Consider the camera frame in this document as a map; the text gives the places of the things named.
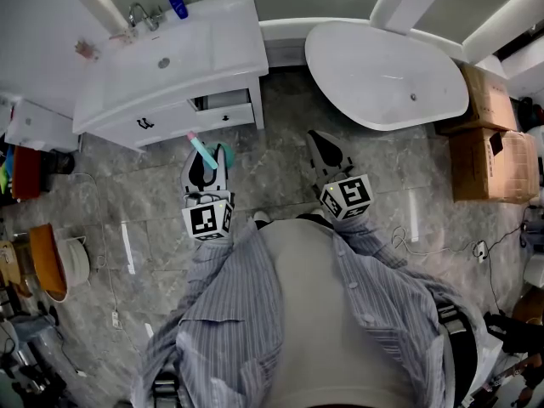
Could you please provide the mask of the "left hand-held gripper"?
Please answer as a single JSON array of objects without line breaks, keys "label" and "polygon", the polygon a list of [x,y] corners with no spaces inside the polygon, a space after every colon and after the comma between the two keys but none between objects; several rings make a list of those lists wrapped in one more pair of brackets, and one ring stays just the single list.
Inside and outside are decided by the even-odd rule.
[{"label": "left hand-held gripper", "polygon": [[218,164],[213,171],[210,188],[202,191],[202,156],[193,149],[181,173],[181,187],[185,207],[182,215],[191,238],[198,241],[222,239],[230,235],[234,212],[234,197],[227,190],[230,168],[230,149],[225,144],[212,144],[210,154]]}]

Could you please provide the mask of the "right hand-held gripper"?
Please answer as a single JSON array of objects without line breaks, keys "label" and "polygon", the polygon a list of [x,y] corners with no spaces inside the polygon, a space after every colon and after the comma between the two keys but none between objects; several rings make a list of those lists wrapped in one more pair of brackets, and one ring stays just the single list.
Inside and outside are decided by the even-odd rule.
[{"label": "right hand-held gripper", "polygon": [[307,143],[316,175],[314,190],[318,200],[336,220],[364,213],[374,202],[369,178],[356,175],[345,144],[329,133],[309,130]]}]

